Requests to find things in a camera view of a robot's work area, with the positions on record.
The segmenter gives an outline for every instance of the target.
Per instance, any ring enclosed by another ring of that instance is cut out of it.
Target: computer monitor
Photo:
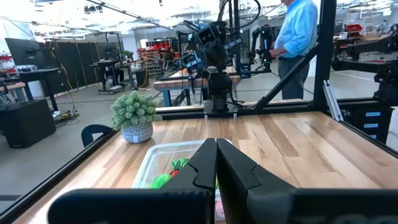
[[[6,42],[15,65],[36,65],[38,68],[44,66],[42,48],[37,41],[6,38]]]

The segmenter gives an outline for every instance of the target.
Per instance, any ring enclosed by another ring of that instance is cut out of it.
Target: green object
[[[189,161],[189,159],[176,159],[172,162],[172,167],[173,170],[180,170],[182,169],[187,162]]]
[[[158,175],[154,181],[152,181],[150,187],[152,189],[159,189],[161,188],[163,185],[165,185],[167,183],[167,181],[169,181],[172,178],[172,176],[170,174],[161,174]]]
[[[158,105],[159,102],[155,101],[153,96],[143,96],[136,91],[120,96],[111,106],[113,127],[126,129],[152,121],[161,121],[162,117],[157,115],[155,110]]]

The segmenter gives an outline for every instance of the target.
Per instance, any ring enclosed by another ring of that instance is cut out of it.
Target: wooden tabletop
[[[15,88],[22,88],[22,87],[25,87],[25,83],[15,83],[12,85],[7,85],[7,89],[9,89],[9,90],[12,90]],[[4,87],[0,86],[0,91],[4,91]]]
[[[231,140],[296,187],[398,188],[396,158],[321,112],[162,121],[142,144],[127,143],[117,133],[16,223],[46,223],[50,204],[73,189],[130,188],[153,145],[206,138]]]
[[[235,69],[230,66],[226,68],[228,73],[236,72]],[[181,76],[188,76],[188,74],[183,74],[182,70],[176,71],[170,77],[181,77]],[[230,76],[233,82],[233,85],[237,85],[241,82],[241,77],[239,75],[231,75]],[[193,81],[193,86],[195,88],[207,88],[208,82],[206,79],[203,78],[196,78]],[[192,87],[192,83],[190,80],[171,80],[171,81],[157,81],[154,83],[155,90],[162,91],[162,90],[170,90],[176,88],[189,88]]]

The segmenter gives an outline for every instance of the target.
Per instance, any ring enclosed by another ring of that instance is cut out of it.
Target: white flower pot
[[[123,138],[129,143],[141,143],[144,142],[154,133],[152,122],[140,124],[130,128],[122,129]]]

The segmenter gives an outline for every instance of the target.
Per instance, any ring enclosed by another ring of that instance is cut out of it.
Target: gray floor
[[[271,69],[277,73],[277,64],[273,63]],[[344,71],[331,72],[331,83],[337,98],[369,97],[377,90],[377,83],[373,82],[372,73]],[[279,81],[275,74],[260,74],[251,79],[244,79],[238,85],[238,99],[243,101],[257,101],[266,95]],[[154,79],[144,95],[156,96],[162,101],[162,95],[152,88]],[[309,77],[305,83],[304,100],[313,98],[314,78]],[[72,93],[75,106],[80,117],[69,121],[66,125],[57,128],[55,134],[38,142],[27,149],[10,149],[4,136],[0,136],[0,211],[8,207],[13,201],[1,200],[3,195],[24,195],[40,184],[49,175],[63,166],[67,161],[76,156],[83,149],[80,139],[81,130],[89,124],[111,125],[110,106],[114,100],[126,92],[110,95],[98,94],[101,85],[92,86]],[[171,92],[172,98],[179,94],[179,90]],[[191,97],[192,103],[199,103],[200,92]],[[281,100],[281,94],[275,100]],[[58,107],[61,110],[72,109],[69,95],[57,97]],[[398,115],[394,112],[390,135],[387,144],[398,149]]]

